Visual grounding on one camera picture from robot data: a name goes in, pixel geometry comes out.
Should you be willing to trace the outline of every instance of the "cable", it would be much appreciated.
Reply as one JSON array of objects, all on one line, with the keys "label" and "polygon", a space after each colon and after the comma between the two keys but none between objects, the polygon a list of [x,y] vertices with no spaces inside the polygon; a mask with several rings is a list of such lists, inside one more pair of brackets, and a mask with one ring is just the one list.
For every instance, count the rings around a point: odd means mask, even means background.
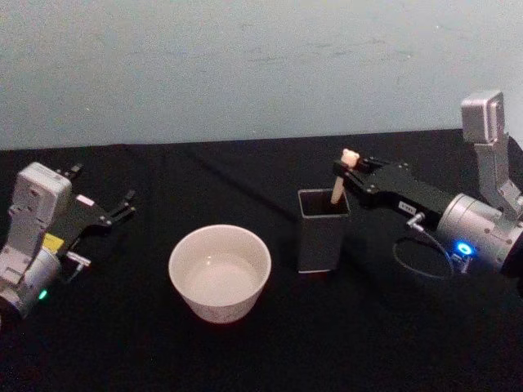
[{"label": "cable", "polygon": [[418,231],[418,232],[423,234],[426,238],[428,238],[431,241],[432,245],[436,246],[437,250],[439,250],[441,253],[443,253],[443,255],[445,256],[445,259],[449,263],[450,275],[449,276],[445,276],[445,275],[429,274],[428,272],[421,271],[420,269],[415,269],[414,267],[411,267],[410,265],[407,265],[404,261],[401,260],[401,258],[398,256],[398,245],[400,243],[404,243],[406,241],[414,241],[414,242],[416,242],[416,243],[418,243],[420,245],[421,244],[422,245],[426,245],[426,246],[427,245],[428,246],[431,245],[431,244],[427,244],[427,243],[424,243],[422,241],[419,241],[419,240],[417,240],[416,238],[413,238],[413,237],[403,237],[403,238],[398,239],[394,243],[394,245],[392,246],[392,255],[394,256],[394,260],[399,265],[401,265],[402,267],[406,268],[407,270],[410,270],[411,272],[414,272],[415,274],[422,275],[425,278],[439,279],[439,280],[445,280],[445,279],[451,278],[454,275],[454,265],[452,263],[452,260],[450,259],[449,253],[447,253],[447,251],[443,248],[443,246],[440,244],[440,242],[437,239],[435,239],[434,237],[432,237],[429,233],[427,233],[426,231]]}]

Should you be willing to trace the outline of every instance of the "white wall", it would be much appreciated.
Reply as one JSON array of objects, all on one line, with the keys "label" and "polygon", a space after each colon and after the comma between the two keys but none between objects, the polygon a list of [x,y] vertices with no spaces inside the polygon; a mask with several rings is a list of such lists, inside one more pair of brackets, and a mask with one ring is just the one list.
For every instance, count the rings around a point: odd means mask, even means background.
[{"label": "white wall", "polygon": [[523,140],[523,2],[0,5],[1,149],[460,127],[499,87]]}]

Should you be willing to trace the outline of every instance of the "black tablecloth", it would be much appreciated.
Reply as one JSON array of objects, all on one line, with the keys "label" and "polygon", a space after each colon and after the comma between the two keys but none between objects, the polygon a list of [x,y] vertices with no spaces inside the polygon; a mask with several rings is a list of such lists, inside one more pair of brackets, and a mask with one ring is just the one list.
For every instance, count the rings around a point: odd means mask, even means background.
[{"label": "black tablecloth", "polygon": [[[406,161],[420,180],[480,197],[460,131],[0,153],[0,227],[16,173],[81,162],[74,192],[111,208],[136,190],[136,216],[77,252],[92,267],[0,338],[3,390],[501,390],[523,385],[523,303],[501,275],[436,282],[396,264],[405,219],[353,198],[337,271],[296,271],[299,189],[333,186],[350,146]],[[510,145],[522,187],[523,154]],[[204,225],[240,225],[270,249],[253,311],[217,326],[168,277],[174,245]],[[436,257],[419,248],[418,259]]]}]

